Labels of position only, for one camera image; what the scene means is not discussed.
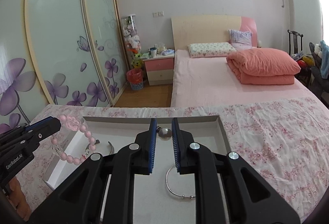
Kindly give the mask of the person's left hand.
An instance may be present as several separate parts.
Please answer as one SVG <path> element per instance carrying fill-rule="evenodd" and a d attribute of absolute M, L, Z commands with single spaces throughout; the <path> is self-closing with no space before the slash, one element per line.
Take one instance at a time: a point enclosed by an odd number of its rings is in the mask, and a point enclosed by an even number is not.
<path fill-rule="evenodd" d="M 9 200 L 21 218 L 28 218 L 31 214 L 30 206 L 26 202 L 26 197 L 21 190 L 21 185 L 16 177 L 9 182 L 11 193 Z"/>

